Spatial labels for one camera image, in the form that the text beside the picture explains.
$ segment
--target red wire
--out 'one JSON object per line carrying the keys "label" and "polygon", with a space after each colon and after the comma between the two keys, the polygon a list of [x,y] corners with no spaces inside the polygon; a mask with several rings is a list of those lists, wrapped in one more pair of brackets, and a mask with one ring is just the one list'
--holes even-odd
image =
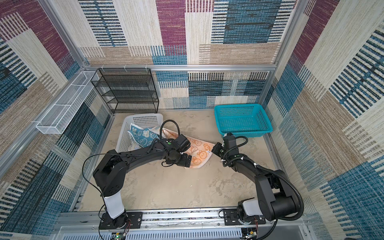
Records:
{"label": "red wire", "polygon": [[259,227],[259,224],[257,223],[256,217],[255,217],[255,223],[256,223],[256,236],[257,236],[257,228]]}
{"label": "red wire", "polygon": [[129,232],[129,230],[131,229],[131,220],[130,219],[128,219],[128,221],[129,221],[129,223],[128,223],[128,225],[125,227],[125,229],[124,229],[124,233],[125,233],[125,230],[127,230],[127,228],[128,228],[128,232]]}

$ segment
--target concrete floor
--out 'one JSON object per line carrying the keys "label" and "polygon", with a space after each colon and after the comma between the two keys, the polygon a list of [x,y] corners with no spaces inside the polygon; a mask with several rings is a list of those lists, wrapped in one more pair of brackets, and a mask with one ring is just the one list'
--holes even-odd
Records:
{"label": "concrete floor", "polygon": [[[214,111],[159,111],[164,120],[175,120],[182,134],[216,144],[222,142]],[[116,114],[102,152],[116,147],[124,118],[129,114]],[[166,128],[176,131],[170,122]],[[275,170],[264,138],[250,138],[240,147],[260,165]],[[154,161],[130,171],[121,190],[126,209],[168,209],[193,207],[236,206],[246,198],[257,197],[256,187],[244,175],[223,167],[216,155],[199,169],[185,169],[172,166],[162,167],[161,161]],[[80,211],[96,211],[103,205],[100,193],[88,185]]]}

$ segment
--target striped wall panel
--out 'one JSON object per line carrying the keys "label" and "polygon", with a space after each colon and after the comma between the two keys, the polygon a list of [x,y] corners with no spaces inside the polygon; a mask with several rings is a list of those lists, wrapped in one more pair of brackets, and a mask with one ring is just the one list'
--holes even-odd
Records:
{"label": "striped wall panel", "polygon": [[318,239],[381,239],[384,2],[310,0],[300,17],[263,103],[272,145]]}
{"label": "striped wall panel", "polygon": [[107,111],[104,105],[93,104],[101,101],[93,90],[62,135],[38,134],[1,179],[0,231],[50,235],[59,214],[69,210],[82,164],[94,154],[109,120],[109,114],[100,115]]}
{"label": "striped wall panel", "polygon": [[152,72],[160,107],[213,108],[220,104],[258,103],[268,72]]}
{"label": "striped wall panel", "polygon": [[[138,4],[123,0],[52,1],[60,9],[59,17],[90,65],[274,64],[296,2],[143,0]],[[174,76],[158,74],[158,81],[181,80],[177,73]],[[211,78],[210,73],[204,74],[191,78],[198,81]],[[205,92],[210,103],[258,101],[262,81],[256,84],[243,81],[248,78],[227,80],[230,82],[225,82],[228,89],[223,91],[223,96],[251,97],[225,98],[223,102],[216,98],[220,96],[218,93],[209,96]],[[205,84],[213,88],[217,83]],[[165,107],[164,101],[168,109],[175,106],[186,108],[187,104],[173,104],[170,100],[179,97],[189,98],[189,94],[161,97],[160,108]],[[202,107],[215,104],[197,103]]]}

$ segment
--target metal bracket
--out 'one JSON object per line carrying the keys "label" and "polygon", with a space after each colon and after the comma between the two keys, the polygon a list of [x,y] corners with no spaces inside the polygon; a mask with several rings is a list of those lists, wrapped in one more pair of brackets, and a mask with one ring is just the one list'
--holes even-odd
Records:
{"label": "metal bracket", "polygon": [[[103,216],[101,217],[101,221],[99,224],[99,229],[100,230],[110,230],[110,229],[115,229],[110,222],[104,221],[103,219],[105,218],[105,215],[108,213],[104,213]],[[129,227],[130,229],[139,229],[141,226],[141,220],[143,213],[142,212],[127,212],[128,219],[131,220],[131,226]]]}
{"label": "metal bracket", "polygon": [[[223,213],[224,213],[224,224],[226,226],[243,224],[239,219],[236,209],[224,209]],[[262,225],[266,223],[265,218],[262,216],[256,216],[255,218],[258,225]],[[252,221],[249,224],[244,224],[244,226],[255,225],[255,224],[256,224],[255,220],[252,219]]]}

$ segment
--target patterned wallpaper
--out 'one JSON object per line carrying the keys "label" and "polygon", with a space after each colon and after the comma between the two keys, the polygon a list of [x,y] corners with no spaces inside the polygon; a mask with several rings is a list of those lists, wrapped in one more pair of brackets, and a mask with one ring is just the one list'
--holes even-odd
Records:
{"label": "patterned wallpaper", "polygon": [[[0,154],[79,66],[36,0],[0,0]],[[109,120],[94,91],[62,135],[38,134],[0,180],[0,239],[48,239]]]}
{"label": "patterned wallpaper", "polygon": [[310,0],[264,102],[321,240],[384,236],[384,1]]}
{"label": "patterned wallpaper", "polygon": [[159,108],[183,109],[258,103],[268,72],[156,71],[152,75]]}
{"label": "patterned wallpaper", "polygon": [[95,64],[270,64],[296,0],[51,0]]}
{"label": "patterned wallpaper", "polygon": [[48,239],[69,210],[83,162],[95,153],[109,117],[92,90],[62,135],[35,137],[0,181],[0,239]]}
{"label": "patterned wallpaper", "polygon": [[[51,3],[91,65],[272,64],[296,6],[296,0]],[[160,109],[256,103],[266,79],[264,72],[154,75]]]}
{"label": "patterned wallpaper", "polygon": [[0,155],[79,69],[36,0],[0,0]]}

